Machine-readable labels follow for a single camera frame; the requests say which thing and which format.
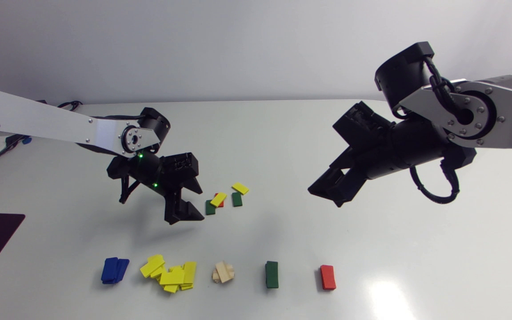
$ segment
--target pile of wooden blocks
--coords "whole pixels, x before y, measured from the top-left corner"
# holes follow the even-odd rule
[[[184,265],[176,265],[165,269],[165,260],[162,255],[154,255],[148,258],[148,263],[140,268],[145,278],[154,278],[163,286],[163,290],[176,293],[177,289],[192,289],[195,281],[197,262],[187,261]]]
[[[221,261],[215,265],[213,270],[213,281],[216,283],[232,280],[234,278],[234,268],[224,261]]]

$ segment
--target yellow block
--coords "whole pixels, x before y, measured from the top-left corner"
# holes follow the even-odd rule
[[[183,283],[192,284],[195,281],[195,270],[197,269],[197,262],[187,261],[183,265],[183,271],[185,271],[185,278]]]
[[[166,285],[163,287],[163,290],[171,293],[176,293],[177,289],[179,289],[179,285]]]
[[[185,271],[181,266],[172,267],[169,272],[161,274],[160,285],[182,285],[185,279]]]
[[[243,184],[241,184],[240,182],[236,182],[236,184],[233,184],[232,185],[232,188],[238,192],[240,192],[242,195],[245,195],[248,191],[250,191],[250,189],[248,189],[247,187],[245,187]]]
[[[215,198],[213,198],[213,200],[211,201],[211,204],[213,205],[213,207],[218,207],[224,201],[225,198],[226,198],[226,194],[223,192],[219,192],[215,196]]]
[[[161,267],[155,269],[155,271],[153,271],[150,274],[150,277],[157,278],[157,277],[161,276],[165,272],[167,272],[167,270],[165,270],[165,264],[162,264]]]
[[[148,258],[148,263],[140,268],[140,271],[142,272],[144,278],[147,278],[153,271],[161,267],[164,263],[165,261],[163,260],[162,255],[151,256]]]

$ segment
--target wooden block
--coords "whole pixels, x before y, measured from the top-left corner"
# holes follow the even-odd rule
[[[205,202],[205,215],[210,216],[214,215],[215,213],[217,213],[217,211],[211,204],[211,200],[207,200],[207,202]]]
[[[195,261],[187,261],[183,265],[183,271],[185,272],[185,277],[183,278],[183,283],[193,284],[193,282],[195,282],[195,271],[196,270],[197,270],[197,263]]]
[[[242,207],[242,194],[240,192],[232,192],[230,197],[232,198],[233,207]]]
[[[179,289],[179,285],[166,285],[163,287],[163,290],[171,293],[176,293],[177,289]]]
[[[222,208],[224,207],[224,200],[221,202],[221,204],[219,204],[219,206],[217,208]]]
[[[219,278],[222,283],[232,279],[228,274],[228,270],[226,270],[226,264],[224,261],[217,263],[215,267],[217,268],[217,272],[219,273]]]
[[[335,290],[335,274],[333,273],[332,265],[321,266],[321,282],[323,282],[323,290]]]
[[[161,267],[155,269],[155,271],[153,271],[150,274],[150,277],[157,278],[157,277],[160,277],[165,272],[167,272],[167,270],[165,270],[165,264],[163,264]]]
[[[276,261],[266,262],[266,288],[278,289],[278,263]]]
[[[226,270],[231,278],[234,278],[234,268],[230,264],[226,264]]]
[[[144,278],[147,278],[151,275],[153,271],[161,267],[165,261],[163,260],[162,255],[155,255],[148,258],[148,263],[146,263],[143,267],[140,268],[140,271]]]
[[[160,285],[182,285],[183,280],[185,279],[185,271],[181,266],[171,267],[169,272],[165,272],[161,274],[161,278],[159,279]]]
[[[220,282],[220,277],[219,273],[217,272],[217,269],[213,270],[213,281],[215,281],[216,283]]]
[[[211,204],[213,205],[213,207],[218,207],[224,201],[225,198],[226,194],[223,192],[219,192],[217,193],[215,198],[211,200]]]
[[[242,185],[240,182],[236,182],[236,184],[233,184],[232,188],[240,192],[242,195],[245,195],[248,191],[250,191],[250,189]]]

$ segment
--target red block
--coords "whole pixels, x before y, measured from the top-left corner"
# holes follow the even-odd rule
[[[219,204],[219,206],[217,208],[222,208],[224,207],[224,200],[221,202],[221,204]]]
[[[323,290],[335,290],[337,288],[332,265],[321,266],[321,279],[323,280]]]

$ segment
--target white table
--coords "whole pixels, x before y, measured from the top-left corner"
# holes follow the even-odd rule
[[[138,187],[118,203],[111,156],[34,138],[0,159],[0,212],[25,221],[0,254],[0,320],[72,319],[508,319],[512,318],[512,150],[478,150],[459,170],[450,205],[427,200],[407,171],[368,181],[337,208],[307,187],[346,147],[331,128],[356,100],[84,105],[87,115],[158,109],[172,124],[159,155],[193,152],[204,193],[183,192],[204,213],[215,192],[250,188],[244,206],[201,222],[163,220],[164,200]],[[386,103],[367,101],[390,118]],[[437,162],[429,190],[448,194]],[[197,261],[195,288],[163,292],[138,271]],[[103,285],[104,259],[130,259]],[[225,260],[227,284],[211,272]],[[277,290],[264,263],[279,262]],[[337,289],[317,270],[335,266]]]

